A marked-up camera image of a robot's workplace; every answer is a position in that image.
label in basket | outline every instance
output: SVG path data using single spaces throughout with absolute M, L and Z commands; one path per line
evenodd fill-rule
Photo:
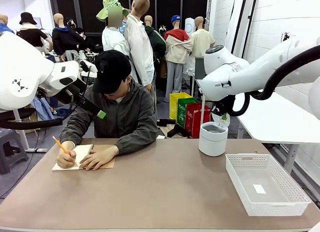
M 261 184 L 254 184 L 253 187 L 257 194 L 266 194 L 266 191 L 264 190 Z

blue cap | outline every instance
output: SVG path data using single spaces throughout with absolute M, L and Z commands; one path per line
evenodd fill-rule
M 171 19 L 171 24 L 172 24 L 173 21 L 181 21 L 180 15 L 174 15 L 174 16 L 172 17 L 172 19 Z

plastic stool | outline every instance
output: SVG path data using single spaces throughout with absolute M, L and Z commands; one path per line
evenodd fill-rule
M 4 144 L 10 140 L 14 140 L 16 142 L 20 152 L 7 159 L 5 155 Z M 12 129 L 0 128 L 0 174 L 4 175 L 10 173 L 10 165 L 21 159 L 27 161 L 29 157 L 16 131 Z

person's left hand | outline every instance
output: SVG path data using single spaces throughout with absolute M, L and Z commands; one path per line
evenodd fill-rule
M 117 154 L 119 154 L 119 149 L 117 146 L 113 145 L 103 151 L 92 150 L 91 154 L 87 155 L 80 161 L 80 169 L 85 168 L 86 171 L 93 168 L 93 170 L 99 169 L 99 167 L 105 165 L 111 161 Z

gray jacket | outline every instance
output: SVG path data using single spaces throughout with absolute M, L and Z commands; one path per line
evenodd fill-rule
M 106 116 L 100 119 L 78 108 L 61 132 L 61 143 L 72 141 L 78 145 L 92 120 L 96 138 L 119 138 L 115 145 L 120 154 L 141 150 L 156 140 L 158 129 L 153 99 L 147 89 L 138 83 L 131 83 L 130 91 L 119 104 L 101 93 L 93 92 L 92 86 L 85 92 L 85 97 L 100 107 Z

